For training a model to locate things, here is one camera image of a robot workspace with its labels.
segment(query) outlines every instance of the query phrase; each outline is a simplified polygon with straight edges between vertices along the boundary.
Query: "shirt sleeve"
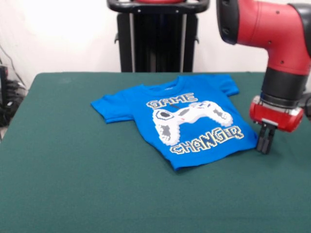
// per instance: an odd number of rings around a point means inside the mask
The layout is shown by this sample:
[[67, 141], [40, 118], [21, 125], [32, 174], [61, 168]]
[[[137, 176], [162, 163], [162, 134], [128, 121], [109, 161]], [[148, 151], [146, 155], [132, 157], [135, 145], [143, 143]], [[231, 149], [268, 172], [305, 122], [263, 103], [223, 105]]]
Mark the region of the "shirt sleeve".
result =
[[227, 96], [233, 96], [239, 93], [238, 86], [229, 74], [204, 74], [198, 76], [205, 79], [214, 88], [221, 90]]
[[114, 95], [104, 95], [101, 99], [93, 101], [91, 105], [104, 117], [106, 123], [133, 120], [123, 91]]

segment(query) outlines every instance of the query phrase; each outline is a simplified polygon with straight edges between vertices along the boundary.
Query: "red object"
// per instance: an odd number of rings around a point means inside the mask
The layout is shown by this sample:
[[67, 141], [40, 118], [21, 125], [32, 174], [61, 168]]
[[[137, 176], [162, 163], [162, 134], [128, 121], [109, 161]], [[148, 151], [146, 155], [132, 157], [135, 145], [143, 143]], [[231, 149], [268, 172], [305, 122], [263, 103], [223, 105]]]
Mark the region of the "red object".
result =
[[303, 118], [303, 109], [298, 108], [297, 110], [297, 115], [291, 115], [252, 102], [249, 114], [251, 119], [259, 124], [263, 124], [264, 120], [268, 119], [269, 122], [266, 121], [266, 123], [274, 122], [279, 130], [291, 133], [297, 129]]
[[239, 13], [239, 44], [266, 49], [269, 68], [297, 75], [309, 74], [311, 58], [303, 24], [292, 6], [239, 0]]
[[174, 4], [181, 3], [184, 0], [136, 0], [136, 2], [150, 3], [150, 4]]

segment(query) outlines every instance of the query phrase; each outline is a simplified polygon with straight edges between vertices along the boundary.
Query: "cable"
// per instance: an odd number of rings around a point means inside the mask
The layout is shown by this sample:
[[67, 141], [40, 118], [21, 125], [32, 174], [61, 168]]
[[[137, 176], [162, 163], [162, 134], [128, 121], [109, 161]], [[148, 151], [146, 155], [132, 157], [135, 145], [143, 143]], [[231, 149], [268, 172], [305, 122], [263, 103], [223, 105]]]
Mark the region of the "cable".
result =
[[2, 52], [10, 59], [12, 69], [13, 69], [14, 73], [16, 74], [17, 78], [19, 79], [19, 81], [20, 81], [24, 86], [26, 86], [25, 83], [24, 83], [24, 81], [21, 79], [21, 77], [19, 76], [19, 74], [18, 74], [17, 71], [15, 70], [15, 66], [14, 66], [14, 63], [13, 63], [12, 58], [7, 54], [7, 52], [4, 50], [4, 48], [2, 47], [1, 44], [0, 44], [0, 49], [1, 49]]

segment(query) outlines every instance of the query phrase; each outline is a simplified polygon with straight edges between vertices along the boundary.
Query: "white wall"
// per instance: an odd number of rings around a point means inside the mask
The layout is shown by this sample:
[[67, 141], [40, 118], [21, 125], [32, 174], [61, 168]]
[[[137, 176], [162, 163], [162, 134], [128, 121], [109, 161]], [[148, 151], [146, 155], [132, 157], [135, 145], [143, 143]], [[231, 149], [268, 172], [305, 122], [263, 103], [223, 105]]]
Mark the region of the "white wall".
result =
[[[105, 0], [0, 0], [0, 44], [28, 86], [40, 72], [118, 72], [119, 46], [113, 43], [116, 16]], [[266, 51], [221, 40], [216, 0], [198, 17], [200, 44], [196, 45], [194, 71], [266, 69]], [[0, 57], [8, 61], [1, 51]]]

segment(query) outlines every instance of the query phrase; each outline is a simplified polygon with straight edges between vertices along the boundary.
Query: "table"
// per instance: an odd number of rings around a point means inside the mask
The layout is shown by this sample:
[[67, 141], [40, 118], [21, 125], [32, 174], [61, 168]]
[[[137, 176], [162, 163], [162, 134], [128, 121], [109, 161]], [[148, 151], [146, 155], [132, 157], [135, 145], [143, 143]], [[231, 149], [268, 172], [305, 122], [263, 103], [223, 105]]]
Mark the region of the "table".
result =
[[[103, 94], [175, 73], [39, 74], [0, 144], [0, 233], [297, 233], [311, 228], [311, 124], [271, 154], [173, 171], [132, 121], [105, 124]], [[262, 73], [232, 73], [243, 118]]]

